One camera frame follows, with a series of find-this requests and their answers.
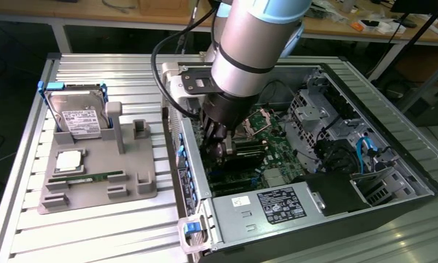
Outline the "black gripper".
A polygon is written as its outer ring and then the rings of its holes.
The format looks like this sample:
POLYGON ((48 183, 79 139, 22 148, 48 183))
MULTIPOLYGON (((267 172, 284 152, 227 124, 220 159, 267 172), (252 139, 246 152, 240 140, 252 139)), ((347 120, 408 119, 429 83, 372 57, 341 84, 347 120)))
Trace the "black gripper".
POLYGON ((218 123, 228 130, 235 130, 250 115, 258 100, 259 94, 247 97, 236 97, 228 93, 208 94, 202 109, 202 122, 206 127, 218 123))

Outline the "graphics card with metal bracket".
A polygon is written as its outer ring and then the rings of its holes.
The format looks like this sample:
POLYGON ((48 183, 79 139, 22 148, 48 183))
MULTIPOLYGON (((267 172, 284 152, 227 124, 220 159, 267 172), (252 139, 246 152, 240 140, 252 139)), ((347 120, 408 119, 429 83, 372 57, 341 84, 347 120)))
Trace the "graphics card with metal bracket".
POLYGON ((238 155, 235 142, 236 141, 227 139, 226 142, 218 144, 219 166, 226 171, 256 168, 266 158, 267 151, 247 155, 238 155))

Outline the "CPU socket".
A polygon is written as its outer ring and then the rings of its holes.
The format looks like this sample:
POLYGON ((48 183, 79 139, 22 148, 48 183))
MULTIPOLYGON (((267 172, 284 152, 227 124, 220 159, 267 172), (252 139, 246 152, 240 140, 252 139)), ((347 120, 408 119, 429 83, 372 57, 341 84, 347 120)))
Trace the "CPU socket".
POLYGON ((252 123, 248 119, 246 119, 243 121, 243 123, 236 128, 236 138, 247 139, 247 140, 255 140, 256 139, 252 123))

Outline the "metal socket cover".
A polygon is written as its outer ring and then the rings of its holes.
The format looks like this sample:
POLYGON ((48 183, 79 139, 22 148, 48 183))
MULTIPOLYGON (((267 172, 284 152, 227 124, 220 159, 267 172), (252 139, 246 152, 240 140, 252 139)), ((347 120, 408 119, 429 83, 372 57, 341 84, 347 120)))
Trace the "metal socket cover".
POLYGON ((271 113, 262 107, 246 119, 251 121, 256 135, 272 126, 271 113))

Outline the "black RAM slot row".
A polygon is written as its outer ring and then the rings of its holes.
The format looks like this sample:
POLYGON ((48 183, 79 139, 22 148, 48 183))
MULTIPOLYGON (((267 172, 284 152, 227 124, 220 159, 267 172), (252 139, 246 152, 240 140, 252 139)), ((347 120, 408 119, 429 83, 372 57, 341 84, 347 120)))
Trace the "black RAM slot row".
POLYGON ((236 154, 247 155, 252 153, 266 152, 268 149, 267 139, 240 140, 236 141, 236 154))

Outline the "green motherboard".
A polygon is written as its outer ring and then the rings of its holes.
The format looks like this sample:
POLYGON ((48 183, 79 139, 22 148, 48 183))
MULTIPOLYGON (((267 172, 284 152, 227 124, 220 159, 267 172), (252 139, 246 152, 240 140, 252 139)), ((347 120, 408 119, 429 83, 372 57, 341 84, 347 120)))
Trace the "green motherboard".
MULTIPOLYGON (((282 119, 276 114, 275 110, 268 106, 255 106, 252 108, 252 113, 258 108, 264 108, 271 113, 272 126, 267 128, 262 133, 256 135, 256 139, 268 140, 267 155, 262 164, 252 169, 226 171, 222 169, 218 153, 218 144, 211 146, 204 146, 203 138, 206 128, 200 121, 192 122, 195 137, 198 140, 198 145, 200 146, 200 154, 203 160, 203 167, 206 169, 206 176, 208 179, 210 189, 212 191, 214 197, 223 197, 228 195, 235 195, 243 192, 215 192, 212 184, 222 181, 240 180, 242 178, 256 178, 258 186, 256 190, 270 188, 267 181, 264 179, 264 171, 267 169, 279 168, 283 174, 294 180, 298 176, 306 175, 304 165, 302 164, 295 149, 287 139, 287 132, 284 131, 284 126, 282 125, 282 119)), ((247 140, 236 138, 236 134, 232 138, 234 141, 247 140)))

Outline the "metal drive cage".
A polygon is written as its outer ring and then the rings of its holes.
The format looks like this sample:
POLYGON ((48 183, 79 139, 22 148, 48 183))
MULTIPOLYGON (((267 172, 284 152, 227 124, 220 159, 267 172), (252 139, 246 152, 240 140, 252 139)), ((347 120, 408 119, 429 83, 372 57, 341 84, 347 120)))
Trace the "metal drive cage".
POLYGON ((337 113, 323 93, 299 90, 288 114, 298 139, 307 148, 313 148, 321 139, 345 139, 351 133, 347 125, 349 121, 337 113))

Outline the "long black expansion slot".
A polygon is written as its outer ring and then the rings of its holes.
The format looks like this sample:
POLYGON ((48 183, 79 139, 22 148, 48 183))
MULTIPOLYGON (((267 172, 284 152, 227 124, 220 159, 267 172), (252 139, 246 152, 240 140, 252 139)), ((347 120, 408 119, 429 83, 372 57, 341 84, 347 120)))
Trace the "long black expansion slot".
POLYGON ((228 184, 216 185, 214 187, 215 192, 248 192, 254 191, 259 188, 258 184, 252 184, 251 182, 235 182, 228 184))
POLYGON ((242 178, 240 180, 222 181, 212 184, 214 188, 239 188, 250 187, 258 184, 256 178, 242 178))

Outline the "silver chipset heat sink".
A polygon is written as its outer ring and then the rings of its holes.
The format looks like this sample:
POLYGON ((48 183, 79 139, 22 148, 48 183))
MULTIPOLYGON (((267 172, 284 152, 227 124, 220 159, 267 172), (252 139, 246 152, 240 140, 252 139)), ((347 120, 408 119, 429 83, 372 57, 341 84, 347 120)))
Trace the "silver chipset heat sink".
POLYGON ((264 171, 264 179, 270 187, 278 187, 292 183, 292 180, 283 174, 279 168, 267 169, 264 171))

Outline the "grey power supply unit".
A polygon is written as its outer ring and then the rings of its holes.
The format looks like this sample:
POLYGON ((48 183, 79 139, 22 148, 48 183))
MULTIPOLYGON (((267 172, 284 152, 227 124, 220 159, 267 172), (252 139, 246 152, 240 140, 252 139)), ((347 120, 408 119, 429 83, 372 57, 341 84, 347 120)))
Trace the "grey power supply unit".
POLYGON ((214 208, 226 244, 254 241, 325 221, 306 182, 214 198, 214 208))

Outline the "green RAM stick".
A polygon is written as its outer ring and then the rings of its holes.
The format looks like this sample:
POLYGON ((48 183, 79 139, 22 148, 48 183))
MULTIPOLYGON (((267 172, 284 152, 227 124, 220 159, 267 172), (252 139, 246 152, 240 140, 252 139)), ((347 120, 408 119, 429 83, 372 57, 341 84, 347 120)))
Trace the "green RAM stick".
POLYGON ((75 180, 87 180, 91 179, 92 181, 103 181, 108 179, 110 175, 120 175, 124 174, 122 170, 119 171, 111 171, 106 173, 96 173, 96 174, 86 174, 86 175, 78 175, 78 176, 70 176, 66 178, 67 181, 75 181, 75 180))

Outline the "open black PC case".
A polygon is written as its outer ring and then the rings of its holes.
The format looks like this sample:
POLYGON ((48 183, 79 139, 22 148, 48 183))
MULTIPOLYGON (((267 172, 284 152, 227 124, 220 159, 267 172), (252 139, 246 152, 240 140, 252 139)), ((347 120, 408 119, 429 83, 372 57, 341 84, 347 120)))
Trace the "open black PC case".
POLYGON ((198 115, 198 119, 188 118, 176 109, 170 110, 184 217, 196 214, 207 217, 214 241, 211 249, 188 254, 192 263, 254 263, 278 258, 377 229, 438 196, 438 150, 351 66, 336 68, 323 62, 279 63, 252 108, 255 106, 268 106, 279 115, 306 175, 341 171, 352 176, 395 168, 417 196, 325 216, 325 221, 299 230, 226 244, 214 208, 216 197, 210 189, 192 122, 200 121, 206 128, 203 143, 207 147, 232 140, 236 129, 223 132, 212 126, 206 127, 202 122, 203 103, 198 98, 190 98, 182 107, 198 115), (313 148, 307 148, 298 139, 288 109, 302 89, 323 93, 337 113, 349 121, 351 133, 345 139, 321 139, 313 148))

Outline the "silver CPU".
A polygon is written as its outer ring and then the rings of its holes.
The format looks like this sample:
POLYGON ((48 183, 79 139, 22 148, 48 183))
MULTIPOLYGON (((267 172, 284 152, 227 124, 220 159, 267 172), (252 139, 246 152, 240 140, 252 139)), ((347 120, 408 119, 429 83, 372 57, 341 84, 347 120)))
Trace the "silver CPU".
POLYGON ((82 166, 83 153, 82 151, 60 152, 56 158, 56 172, 76 171, 82 166))

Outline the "grey parts rack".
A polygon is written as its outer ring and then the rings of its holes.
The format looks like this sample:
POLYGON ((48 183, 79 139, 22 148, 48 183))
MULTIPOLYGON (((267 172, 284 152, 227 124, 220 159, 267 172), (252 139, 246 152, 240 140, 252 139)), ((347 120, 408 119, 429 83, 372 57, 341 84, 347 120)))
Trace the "grey parts rack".
POLYGON ((107 103, 106 112, 112 128, 102 130, 96 139, 76 140, 68 132, 55 132, 44 176, 40 214, 116 204, 158 195, 155 157, 151 129, 144 119, 122 124, 123 105, 107 103), (76 171, 56 172, 60 152, 82 151, 82 166, 76 171), (67 181, 70 176, 122 170, 124 174, 110 175, 107 180, 67 181))

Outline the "orange and white desk clutter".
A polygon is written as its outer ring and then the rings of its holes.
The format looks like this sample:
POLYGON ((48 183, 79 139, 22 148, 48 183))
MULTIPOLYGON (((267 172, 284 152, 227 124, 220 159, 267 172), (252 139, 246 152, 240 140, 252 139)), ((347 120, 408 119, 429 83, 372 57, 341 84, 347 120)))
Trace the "orange and white desk clutter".
POLYGON ((377 21, 377 20, 353 20, 349 23, 351 27, 359 32, 379 32, 383 35, 404 34, 407 31, 405 26, 393 20, 377 21))

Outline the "wooden desk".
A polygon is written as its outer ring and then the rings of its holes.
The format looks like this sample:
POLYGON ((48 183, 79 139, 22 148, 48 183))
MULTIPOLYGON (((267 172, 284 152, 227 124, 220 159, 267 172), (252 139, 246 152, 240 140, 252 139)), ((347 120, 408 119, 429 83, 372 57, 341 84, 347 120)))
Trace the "wooden desk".
MULTIPOLYGON (((182 30, 188 24, 186 16, 144 16, 139 10, 123 13, 107 7, 100 0, 64 3, 55 0, 0 0, 0 15, 18 18, 60 18, 70 25, 182 30)), ((304 38, 385 43, 391 39, 377 31, 359 32, 351 25, 331 19, 303 18, 304 38)))

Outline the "metal disk bay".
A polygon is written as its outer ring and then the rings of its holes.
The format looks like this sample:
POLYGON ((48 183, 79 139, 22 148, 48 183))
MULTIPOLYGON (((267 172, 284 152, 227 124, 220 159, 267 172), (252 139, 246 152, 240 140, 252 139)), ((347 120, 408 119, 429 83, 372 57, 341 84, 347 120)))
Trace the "metal disk bay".
POLYGON ((417 196, 407 178, 395 168, 384 168, 368 174, 355 174, 352 181, 372 207, 417 196))

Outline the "black slanted pole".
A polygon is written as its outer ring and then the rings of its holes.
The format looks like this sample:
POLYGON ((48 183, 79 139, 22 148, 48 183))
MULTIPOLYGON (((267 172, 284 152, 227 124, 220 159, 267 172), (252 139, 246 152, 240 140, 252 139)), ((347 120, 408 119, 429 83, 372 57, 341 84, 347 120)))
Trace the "black slanted pole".
POLYGON ((438 0, 412 0, 413 11, 416 14, 431 15, 421 29, 413 36, 409 44, 416 44, 424 33, 432 29, 435 33, 438 35, 438 29, 435 26, 435 21, 438 18, 438 0))

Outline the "black monitor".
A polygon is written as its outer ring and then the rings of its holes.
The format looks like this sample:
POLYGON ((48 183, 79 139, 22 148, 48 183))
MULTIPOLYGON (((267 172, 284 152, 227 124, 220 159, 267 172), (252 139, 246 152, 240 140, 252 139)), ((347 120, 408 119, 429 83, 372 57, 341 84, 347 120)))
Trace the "black monitor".
POLYGON ((403 16, 395 19, 407 28, 416 28, 417 24, 408 19, 411 14, 435 15, 438 13, 438 0, 395 0, 391 8, 392 13, 403 16))

